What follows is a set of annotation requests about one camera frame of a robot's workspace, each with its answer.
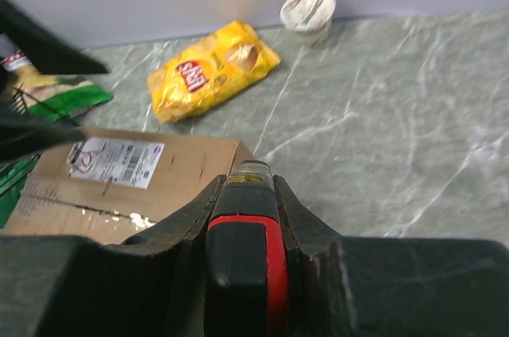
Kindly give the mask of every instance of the barcode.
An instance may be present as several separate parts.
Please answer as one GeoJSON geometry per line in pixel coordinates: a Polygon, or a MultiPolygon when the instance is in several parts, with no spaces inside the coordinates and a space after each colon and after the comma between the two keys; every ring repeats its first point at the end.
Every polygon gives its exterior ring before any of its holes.
{"type": "Polygon", "coordinates": [[[127,164],[126,170],[124,170],[124,173],[122,174],[122,177],[120,178],[120,182],[129,182],[130,179],[133,177],[134,170],[136,169],[136,165],[140,161],[140,158],[142,157],[143,148],[136,148],[134,149],[133,155],[130,156],[129,163],[127,164]]]}

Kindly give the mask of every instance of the lay's logo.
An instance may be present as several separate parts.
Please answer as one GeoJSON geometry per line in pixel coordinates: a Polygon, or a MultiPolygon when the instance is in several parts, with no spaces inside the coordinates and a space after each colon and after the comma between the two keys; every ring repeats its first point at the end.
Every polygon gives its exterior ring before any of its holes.
{"type": "Polygon", "coordinates": [[[177,72],[184,79],[185,86],[190,93],[198,91],[208,83],[212,67],[205,60],[188,60],[177,65],[177,72]]]}

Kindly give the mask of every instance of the box flap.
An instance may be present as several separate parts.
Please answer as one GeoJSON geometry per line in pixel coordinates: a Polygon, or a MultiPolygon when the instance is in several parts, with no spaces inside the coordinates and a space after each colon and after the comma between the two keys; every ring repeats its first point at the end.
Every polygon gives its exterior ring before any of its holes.
{"type": "Polygon", "coordinates": [[[138,213],[159,221],[192,200],[215,176],[228,174],[233,164],[251,157],[246,146],[235,140],[98,128],[87,132],[91,137],[163,143],[148,188],[71,178],[67,159],[72,145],[64,145],[42,155],[23,195],[125,216],[138,213]]]}
{"type": "Polygon", "coordinates": [[[21,197],[2,233],[77,234],[103,244],[119,244],[144,228],[126,217],[101,214],[44,199],[21,197]]]}

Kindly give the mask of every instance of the green chip bag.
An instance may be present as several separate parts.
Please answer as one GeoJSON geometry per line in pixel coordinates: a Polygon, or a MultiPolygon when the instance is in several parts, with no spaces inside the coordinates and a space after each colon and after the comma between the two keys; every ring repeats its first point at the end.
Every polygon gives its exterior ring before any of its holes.
{"type": "MultiPolygon", "coordinates": [[[[40,115],[50,121],[62,118],[73,118],[86,112],[93,106],[106,103],[113,95],[93,84],[84,76],[48,76],[41,75],[29,62],[26,56],[17,51],[0,61],[7,71],[12,72],[16,79],[13,87],[24,92],[23,99],[30,113],[40,115]]],[[[2,192],[12,182],[30,172],[35,165],[30,157],[12,164],[12,168],[0,167],[0,228],[16,206],[25,178],[15,184],[8,192],[2,192]]]]}

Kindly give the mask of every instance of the black plastic part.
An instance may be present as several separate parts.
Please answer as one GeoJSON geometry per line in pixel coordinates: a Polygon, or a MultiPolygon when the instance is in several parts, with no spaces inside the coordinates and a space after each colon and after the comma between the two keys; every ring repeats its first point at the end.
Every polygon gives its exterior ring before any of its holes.
{"type": "Polygon", "coordinates": [[[70,123],[48,122],[37,116],[16,113],[2,104],[0,134],[0,163],[86,139],[86,134],[70,123]]]}
{"type": "Polygon", "coordinates": [[[211,220],[223,215],[266,216],[279,223],[276,195],[264,184],[228,184],[217,200],[211,220]]]}
{"type": "Polygon", "coordinates": [[[288,335],[509,335],[509,253],[504,246],[342,237],[302,206],[284,179],[276,177],[275,184],[299,250],[304,292],[304,310],[291,316],[288,335]]]}
{"type": "Polygon", "coordinates": [[[7,34],[40,73],[48,75],[108,73],[103,64],[57,39],[9,0],[0,0],[0,33],[7,34]]]}
{"type": "MultiPolygon", "coordinates": [[[[0,237],[0,335],[202,336],[204,231],[224,179],[138,234],[148,240],[130,238],[139,244],[0,237]]],[[[343,237],[274,181],[290,279],[285,336],[509,336],[504,246],[343,237]]]]}
{"type": "Polygon", "coordinates": [[[190,204],[139,233],[150,238],[142,244],[0,237],[0,335],[161,335],[181,242],[213,208],[224,179],[218,176],[190,204]]]}
{"type": "Polygon", "coordinates": [[[244,161],[242,161],[242,163],[243,164],[261,164],[261,165],[265,165],[268,168],[270,168],[269,164],[267,164],[266,162],[260,161],[260,160],[244,160],[244,161]]]}
{"type": "Polygon", "coordinates": [[[206,335],[267,333],[267,266],[262,223],[219,223],[206,245],[206,335]]]}
{"type": "Polygon", "coordinates": [[[4,68],[0,68],[0,92],[4,92],[4,90],[9,86],[12,78],[13,77],[10,72],[6,71],[4,68]]]}

